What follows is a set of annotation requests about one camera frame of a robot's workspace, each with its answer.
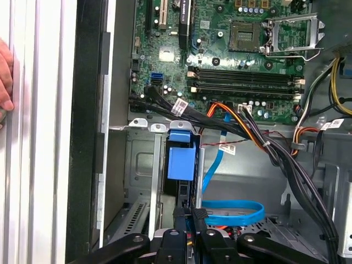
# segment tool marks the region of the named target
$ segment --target white metal frame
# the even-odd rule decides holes
[[[0,131],[0,264],[64,263],[76,1],[1,5],[15,110]]]

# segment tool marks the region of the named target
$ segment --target ram slot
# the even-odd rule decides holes
[[[160,18],[159,18],[159,28],[166,29],[167,25],[167,4],[168,0],[161,0],[160,2]]]
[[[295,77],[284,74],[254,73],[250,71],[209,70],[193,68],[195,78],[211,83],[238,83],[270,86],[294,86]]]
[[[198,95],[222,95],[248,98],[275,98],[283,100],[298,99],[304,93],[303,89],[273,89],[260,87],[241,87],[235,85],[205,84],[195,82],[190,85],[190,91]]]
[[[147,36],[150,36],[150,32],[152,30],[152,15],[153,15],[153,0],[146,0],[144,31]]]

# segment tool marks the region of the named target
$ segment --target ventilation slot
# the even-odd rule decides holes
[[[143,206],[144,206],[144,203],[140,203],[138,205],[138,208],[135,211],[135,213],[133,214],[132,219],[126,228],[124,235],[129,234],[131,232],[131,230],[133,229],[134,225],[137,222],[137,219],[139,218],[140,213],[142,212]]]

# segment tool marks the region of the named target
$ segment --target finger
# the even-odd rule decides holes
[[[13,104],[11,102],[10,96],[7,93],[1,81],[0,81],[0,107],[2,107],[6,111],[13,110]]]
[[[11,76],[10,69],[7,65],[7,62],[1,54],[0,54],[0,80],[5,86],[7,92],[10,94],[12,90],[12,85],[13,85],[12,76]]]
[[[9,50],[7,44],[2,41],[0,38],[0,53],[5,58],[7,65],[9,66],[10,70],[13,68],[13,56],[11,51]]]

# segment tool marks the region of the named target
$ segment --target black ram slot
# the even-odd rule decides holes
[[[152,15],[153,15],[153,0],[146,0],[146,8],[145,8],[145,34],[150,36],[150,32],[152,30]]]
[[[294,86],[295,78],[284,74],[253,73],[250,71],[209,70],[194,68],[197,79],[210,83]]]
[[[240,87],[229,85],[193,84],[197,88],[197,95],[239,96],[248,98],[277,98],[292,100],[297,94],[303,94],[303,89],[268,89],[260,87]]]

